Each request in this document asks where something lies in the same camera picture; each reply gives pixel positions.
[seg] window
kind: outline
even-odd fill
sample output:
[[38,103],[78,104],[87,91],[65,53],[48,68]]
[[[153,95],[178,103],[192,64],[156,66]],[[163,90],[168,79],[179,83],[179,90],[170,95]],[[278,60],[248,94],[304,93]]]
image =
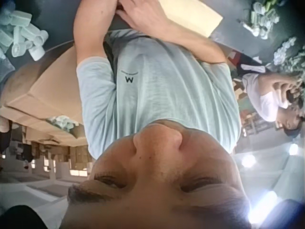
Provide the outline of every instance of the window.
[[77,176],[77,177],[87,177],[88,172],[86,170],[72,170],[70,169],[70,174],[72,176]]
[[88,176],[88,171],[86,168],[84,168],[83,170],[74,170],[74,169],[71,169],[72,168],[71,160],[69,160],[69,164],[70,164],[70,175],[71,176],[76,176],[76,177],[87,177]]
[[32,168],[36,168],[35,160],[32,160],[32,162],[30,163],[30,166],[31,166]]
[[[54,164],[54,173],[56,173],[56,162],[53,161]],[[43,157],[43,170],[45,172],[50,172],[50,166],[49,166],[49,159],[47,159],[45,156]]]

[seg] table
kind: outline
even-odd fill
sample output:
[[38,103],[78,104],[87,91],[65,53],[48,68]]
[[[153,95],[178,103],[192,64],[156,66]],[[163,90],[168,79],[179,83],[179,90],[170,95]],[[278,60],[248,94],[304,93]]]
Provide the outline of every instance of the table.
[[[73,21],[81,0],[15,0],[17,9],[33,14],[32,23],[48,31],[50,37],[44,45],[46,50],[73,40]],[[220,13],[224,19],[211,35],[214,41],[240,51],[250,57],[260,56],[263,63],[273,59],[274,51],[291,36],[297,36],[296,45],[288,55],[294,55],[305,43],[304,28],[297,14],[291,13],[292,6],[278,8],[280,22],[274,26],[268,40],[254,37],[242,27],[239,20],[249,18],[252,0],[202,0]],[[111,30],[126,29],[128,25],[116,16]],[[13,58],[10,50],[7,56],[16,70],[32,61],[28,52]]]

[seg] ceiling light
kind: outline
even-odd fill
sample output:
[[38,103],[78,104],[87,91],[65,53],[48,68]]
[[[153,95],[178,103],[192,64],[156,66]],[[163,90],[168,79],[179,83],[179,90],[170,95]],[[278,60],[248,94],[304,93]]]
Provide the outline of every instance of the ceiling light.
[[277,194],[274,191],[268,192],[255,206],[255,208],[250,211],[248,215],[249,222],[251,224],[260,224],[272,211],[272,209],[277,204]]
[[253,155],[246,155],[242,159],[242,165],[245,168],[251,168],[256,163],[256,159]]
[[291,146],[289,148],[289,154],[297,155],[298,151],[299,151],[299,147],[297,146],[297,144],[295,144],[295,143],[291,144]]

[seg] woman's hand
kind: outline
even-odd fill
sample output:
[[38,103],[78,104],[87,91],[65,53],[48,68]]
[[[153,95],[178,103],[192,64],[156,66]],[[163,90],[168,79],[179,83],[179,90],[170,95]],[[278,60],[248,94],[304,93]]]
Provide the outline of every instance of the woman's hand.
[[116,13],[133,29],[166,40],[174,23],[166,17],[158,0],[119,0],[119,3],[124,10],[117,10]]

